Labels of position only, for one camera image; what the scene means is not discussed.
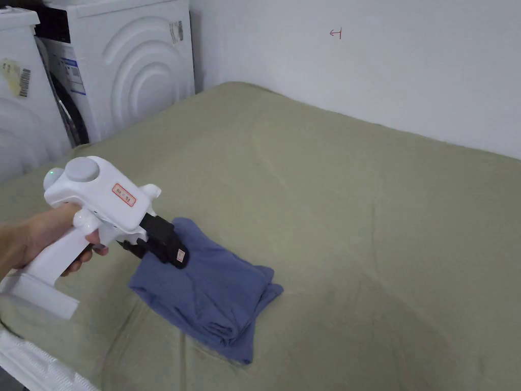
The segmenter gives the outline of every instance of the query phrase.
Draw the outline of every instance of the blue fabric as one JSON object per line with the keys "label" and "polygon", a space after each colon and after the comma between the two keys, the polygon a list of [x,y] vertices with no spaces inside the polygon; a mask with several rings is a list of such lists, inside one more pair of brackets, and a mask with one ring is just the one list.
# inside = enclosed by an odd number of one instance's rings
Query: blue fabric
{"label": "blue fabric", "polygon": [[155,312],[231,360],[253,360],[255,318],[278,295],[273,269],[253,266],[211,241],[188,218],[173,221],[190,252],[186,268],[143,257],[130,281]]}

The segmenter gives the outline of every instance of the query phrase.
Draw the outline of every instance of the barcode label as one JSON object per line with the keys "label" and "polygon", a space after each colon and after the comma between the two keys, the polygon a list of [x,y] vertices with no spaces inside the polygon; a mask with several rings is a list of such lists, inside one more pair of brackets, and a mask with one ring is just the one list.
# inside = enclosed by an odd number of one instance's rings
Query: barcode label
{"label": "barcode label", "polygon": [[31,80],[31,71],[25,69],[22,71],[22,75],[20,76],[20,96],[27,97],[29,93],[29,80]]}

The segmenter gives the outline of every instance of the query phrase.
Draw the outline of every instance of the sticker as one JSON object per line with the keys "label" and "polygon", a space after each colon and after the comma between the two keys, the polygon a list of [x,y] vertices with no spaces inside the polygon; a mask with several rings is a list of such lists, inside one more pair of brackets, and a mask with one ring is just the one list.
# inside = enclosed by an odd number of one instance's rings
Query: sticker
{"label": "sticker", "polygon": [[181,249],[177,250],[177,260],[183,262],[185,252]]}
{"label": "sticker", "polygon": [[70,58],[60,57],[63,73],[70,82],[70,91],[76,94],[86,95],[83,87],[83,80],[81,80],[80,68],[78,62]]}
{"label": "sticker", "polygon": [[29,69],[22,68],[14,60],[4,58],[0,65],[0,71],[7,80],[7,85],[14,96],[27,97],[29,94],[29,81],[31,80],[31,71]]}
{"label": "sticker", "polygon": [[112,192],[118,197],[120,197],[123,201],[125,201],[128,204],[128,206],[134,206],[135,198],[120,184],[115,184],[112,188]]}
{"label": "sticker", "polygon": [[181,42],[184,39],[183,22],[181,20],[170,23],[170,35],[174,44]]}

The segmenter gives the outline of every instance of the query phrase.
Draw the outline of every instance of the washing machine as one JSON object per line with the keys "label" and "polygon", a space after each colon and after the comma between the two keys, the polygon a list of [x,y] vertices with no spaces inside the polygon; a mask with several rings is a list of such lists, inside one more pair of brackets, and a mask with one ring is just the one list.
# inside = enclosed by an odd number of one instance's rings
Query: washing machine
{"label": "washing machine", "polygon": [[36,34],[90,142],[194,94],[188,0],[53,0]]}
{"label": "washing machine", "polygon": [[0,183],[71,149],[34,39],[38,23],[35,12],[0,7]]}

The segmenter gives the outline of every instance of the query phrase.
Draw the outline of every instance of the barcode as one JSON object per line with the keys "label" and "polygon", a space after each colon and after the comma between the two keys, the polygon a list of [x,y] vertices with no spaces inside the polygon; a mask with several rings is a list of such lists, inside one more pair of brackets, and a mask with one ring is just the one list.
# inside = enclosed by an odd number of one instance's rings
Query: barcode
{"label": "barcode", "polygon": [[183,22],[182,20],[179,21],[179,41],[183,40]]}
{"label": "barcode", "polygon": [[31,71],[28,69],[24,69],[22,71],[22,76],[20,76],[20,96],[27,97],[29,93],[29,80],[31,79]]}

